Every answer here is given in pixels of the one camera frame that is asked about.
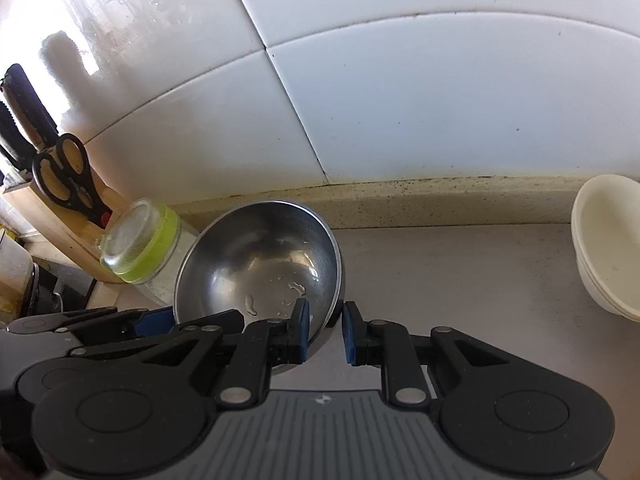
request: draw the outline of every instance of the scissors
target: scissors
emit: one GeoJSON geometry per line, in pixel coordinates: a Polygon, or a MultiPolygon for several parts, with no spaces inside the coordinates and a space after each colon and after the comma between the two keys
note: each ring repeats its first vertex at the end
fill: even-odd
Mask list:
{"type": "Polygon", "coordinates": [[[32,170],[41,192],[54,204],[82,213],[102,229],[107,226],[112,211],[95,189],[89,157],[75,135],[63,134],[51,150],[36,154],[32,170]]]}

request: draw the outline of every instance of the jar lid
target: jar lid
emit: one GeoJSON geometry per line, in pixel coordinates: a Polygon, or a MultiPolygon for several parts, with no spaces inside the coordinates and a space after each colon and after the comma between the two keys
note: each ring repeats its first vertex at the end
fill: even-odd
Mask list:
{"type": "Polygon", "coordinates": [[[129,205],[100,244],[100,262],[127,283],[144,282],[162,265],[180,219],[164,204],[141,198],[129,205]]]}

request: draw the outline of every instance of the white bowl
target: white bowl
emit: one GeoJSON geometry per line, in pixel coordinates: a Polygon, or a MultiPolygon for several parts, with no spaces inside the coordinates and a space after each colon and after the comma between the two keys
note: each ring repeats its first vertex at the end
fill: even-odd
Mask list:
{"type": "Polygon", "coordinates": [[[574,201],[571,232],[578,271],[602,308],[640,320],[640,184],[600,175],[574,201]]]}

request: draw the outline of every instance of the glass jar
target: glass jar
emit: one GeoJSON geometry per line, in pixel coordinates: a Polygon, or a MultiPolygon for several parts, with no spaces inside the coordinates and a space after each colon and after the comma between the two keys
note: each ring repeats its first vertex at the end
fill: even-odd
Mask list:
{"type": "Polygon", "coordinates": [[[148,298],[169,306],[178,270],[197,235],[172,209],[141,198],[102,239],[100,262],[148,298]]]}

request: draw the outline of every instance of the beige ledge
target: beige ledge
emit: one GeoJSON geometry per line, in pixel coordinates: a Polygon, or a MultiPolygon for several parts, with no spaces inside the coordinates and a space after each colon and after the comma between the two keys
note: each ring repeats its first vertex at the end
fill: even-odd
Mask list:
{"type": "Polygon", "coordinates": [[[429,178],[286,189],[172,207],[198,229],[231,208],[275,198],[309,206],[335,229],[566,223],[585,181],[568,177],[429,178]]]}

